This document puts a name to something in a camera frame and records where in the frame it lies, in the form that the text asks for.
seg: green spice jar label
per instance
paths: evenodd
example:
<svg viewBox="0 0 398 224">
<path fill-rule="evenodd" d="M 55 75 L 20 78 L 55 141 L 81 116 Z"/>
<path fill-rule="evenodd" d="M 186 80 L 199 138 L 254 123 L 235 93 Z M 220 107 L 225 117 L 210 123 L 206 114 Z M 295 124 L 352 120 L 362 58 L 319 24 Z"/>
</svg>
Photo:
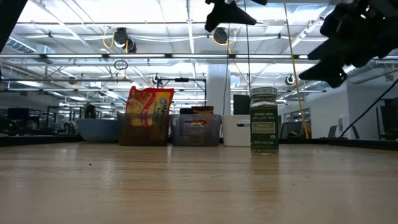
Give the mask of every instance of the green spice jar label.
<svg viewBox="0 0 398 224">
<path fill-rule="evenodd" d="M 255 154 L 278 154 L 278 108 L 251 108 L 251 147 Z"/>
</svg>

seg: cable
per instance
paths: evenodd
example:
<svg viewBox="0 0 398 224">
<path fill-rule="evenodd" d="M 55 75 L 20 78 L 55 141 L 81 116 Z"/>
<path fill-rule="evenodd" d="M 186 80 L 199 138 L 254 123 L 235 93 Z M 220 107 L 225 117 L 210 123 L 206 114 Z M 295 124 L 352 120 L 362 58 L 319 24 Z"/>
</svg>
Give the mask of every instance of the cable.
<svg viewBox="0 0 398 224">
<path fill-rule="evenodd" d="M 246 1 L 244 2 L 244 11 L 246 12 Z M 246 38 L 248 40 L 248 77 L 249 77 L 249 90 L 251 90 L 251 77 L 250 77 L 250 46 L 249 46 L 249 27 L 246 25 Z"/>
<path fill-rule="evenodd" d="M 223 103 L 223 116 L 225 115 L 225 97 L 226 97 L 226 88 L 228 86 L 228 60 L 229 60 L 229 28 L 230 28 L 231 24 L 228 24 L 228 44 L 227 44 L 227 50 L 226 50 L 226 71 L 225 71 L 225 88 L 224 88 L 224 103 Z"/>
<path fill-rule="evenodd" d="M 108 45 L 106 45 L 106 42 L 105 42 L 105 37 L 106 37 L 106 31 L 107 31 L 107 30 L 108 30 L 108 28 L 105 27 L 105 32 L 104 32 L 104 36 L 103 36 L 102 42 L 104 43 L 104 46 L 105 46 L 107 49 L 111 49 L 111 48 L 113 47 L 113 42 L 114 42 L 114 32 L 112 33 L 112 44 L 111 44 L 111 46 L 108 46 Z"/>
<path fill-rule="evenodd" d="M 294 62 L 293 45 L 292 45 L 292 38 L 291 38 L 292 36 L 290 34 L 289 20 L 287 18 L 286 1 L 287 0 L 284 0 L 285 15 L 286 15 L 286 26 L 287 26 L 287 33 L 289 35 L 289 47 L 290 47 L 290 54 L 292 56 L 293 72 L 294 72 L 294 78 L 295 78 L 295 82 L 296 82 L 296 89 L 297 89 L 297 95 L 298 95 L 298 105 L 300 106 L 301 119 L 302 119 L 303 125 L 304 125 L 305 138 L 309 139 L 307 123 L 305 122 L 305 115 L 304 115 L 304 112 L 303 112 L 303 103 L 301 102 L 301 98 L 299 96 L 299 94 L 300 94 L 299 80 L 297 78 L 296 65 L 295 65 L 295 62 Z"/>
<path fill-rule="evenodd" d="M 364 113 L 362 113 L 361 114 L 361 116 L 359 116 L 358 118 L 356 118 L 355 119 L 355 121 L 354 122 L 352 122 L 344 131 L 343 131 L 343 133 L 340 135 L 340 137 L 339 138 L 342 138 L 346 133 L 347 133 L 347 131 L 350 129 L 350 128 L 352 128 L 353 126 L 354 126 L 354 124 L 356 124 L 361 118 L 363 118 L 381 99 L 383 99 L 383 97 L 387 94 L 387 93 L 389 93 L 392 89 L 393 89 L 393 87 L 394 86 L 396 86 L 397 85 L 397 83 L 398 83 L 398 78 L 397 78 L 397 80 L 368 108 L 368 109 L 366 109 L 366 111 L 364 112 Z"/>
</svg>

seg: black cable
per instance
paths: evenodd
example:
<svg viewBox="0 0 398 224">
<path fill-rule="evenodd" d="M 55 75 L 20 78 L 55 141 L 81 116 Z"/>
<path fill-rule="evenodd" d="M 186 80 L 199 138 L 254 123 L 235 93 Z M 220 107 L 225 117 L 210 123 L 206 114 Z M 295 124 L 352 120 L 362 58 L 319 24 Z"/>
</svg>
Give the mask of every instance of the black cable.
<svg viewBox="0 0 398 224">
<path fill-rule="evenodd" d="M 357 123 L 361 118 L 363 118 L 363 116 L 365 116 L 388 92 L 390 92 L 393 87 L 398 83 L 398 78 L 397 80 L 390 86 L 390 88 L 388 88 L 363 114 L 361 114 L 361 116 L 359 116 L 358 118 L 356 118 L 356 120 L 354 122 L 352 122 L 344 131 L 343 134 L 340 135 L 340 138 L 342 138 L 344 136 L 345 133 L 347 133 L 347 131 L 352 128 L 354 126 L 355 123 Z"/>
<path fill-rule="evenodd" d="M 244 2 L 244 11 L 246 12 L 246 0 Z M 249 26 L 246 25 L 246 38 L 248 39 L 248 77 L 249 77 L 249 90 L 251 90 L 251 74 L 250 74 L 250 45 L 249 45 Z"/>
<path fill-rule="evenodd" d="M 229 61 L 229 28 L 231 24 L 228 24 L 228 39 L 226 45 L 226 72 L 225 72 L 225 88 L 224 88 L 224 104 L 223 104 L 223 115 L 225 115 L 225 97 L 226 97 L 226 87 L 228 86 L 228 61 Z"/>
</svg>

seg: ceiling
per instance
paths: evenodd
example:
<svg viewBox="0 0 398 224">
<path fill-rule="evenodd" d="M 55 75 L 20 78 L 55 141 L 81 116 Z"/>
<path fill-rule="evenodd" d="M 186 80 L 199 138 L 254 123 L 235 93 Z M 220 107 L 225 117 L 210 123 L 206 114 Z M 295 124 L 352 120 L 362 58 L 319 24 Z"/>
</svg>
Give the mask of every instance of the ceiling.
<svg viewBox="0 0 398 224">
<path fill-rule="evenodd" d="M 245 8 L 244 1 L 236 1 Z M 320 16 L 327 15 L 333 6 L 329 1 L 301 0 L 289 1 L 287 17 L 294 46 L 294 54 L 308 54 L 321 44 L 325 38 L 319 33 L 322 24 Z M 117 27 L 126 27 L 127 33 L 137 45 L 137 54 L 227 54 L 226 45 L 218 45 L 211 38 L 212 34 L 204 29 L 207 14 L 213 5 L 205 0 L 44 0 L 41 7 L 36 0 L 28 1 L 11 35 L 14 40 L 32 47 L 36 53 L 55 54 L 123 54 L 113 45 L 112 33 Z M 232 54 L 290 54 L 289 33 L 286 26 L 284 5 L 280 1 L 269 1 L 264 7 L 252 1 L 246 1 L 246 11 L 258 23 L 255 26 L 240 24 L 220 24 L 229 28 Z M 6 46 L 3 54 L 21 54 L 21 49 Z M 207 64 L 226 63 L 214 60 L 173 60 L 173 59 L 130 59 L 129 68 L 118 72 L 112 66 L 115 60 L 99 59 L 53 59 L 47 66 L 32 59 L 2 59 L 9 78 L 46 78 L 60 79 L 76 77 L 79 79 L 107 79 L 101 82 L 103 88 L 130 88 L 131 85 L 149 87 L 152 77 L 161 78 L 205 78 Z M 311 66 L 314 62 L 299 60 L 295 65 L 297 73 Z M 247 60 L 229 61 L 231 74 L 239 77 L 238 90 L 248 89 Z M 252 87 L 275 86 L 280 90 L 291 89 L 284 78 L 293 74 L 293 65 L 286 60 L 253 60 L 250 64 Z M 128 77 L 132 81 L 114 82 L 110 78 Z M 88 88 L 83 82 L 71 85 L 65 82 L 42 82 L 42 85 L 58 88 Z M 193 83 L 170 82 L 169 88 L 196 89 L 192 93 L 177 94 L 179 98 L 200 98 L 203 92 Z M 58 91 L 68 96 L 74 93 Z M 121 91 L 121 97 L 127 98 L 128 91 Z"/>
</svg>

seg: spice jar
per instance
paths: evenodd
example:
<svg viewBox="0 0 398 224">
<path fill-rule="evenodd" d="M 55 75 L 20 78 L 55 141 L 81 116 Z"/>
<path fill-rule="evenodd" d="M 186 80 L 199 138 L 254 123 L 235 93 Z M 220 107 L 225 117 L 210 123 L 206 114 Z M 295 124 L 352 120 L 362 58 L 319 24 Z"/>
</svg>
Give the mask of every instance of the spice jar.
<svg viewBox="0 0 398 224">
<path fill-rule="evenodd" d="M 277 89 L 262 87 L 251 90 L 251 153 L 278 155 Z"/>
</svg>

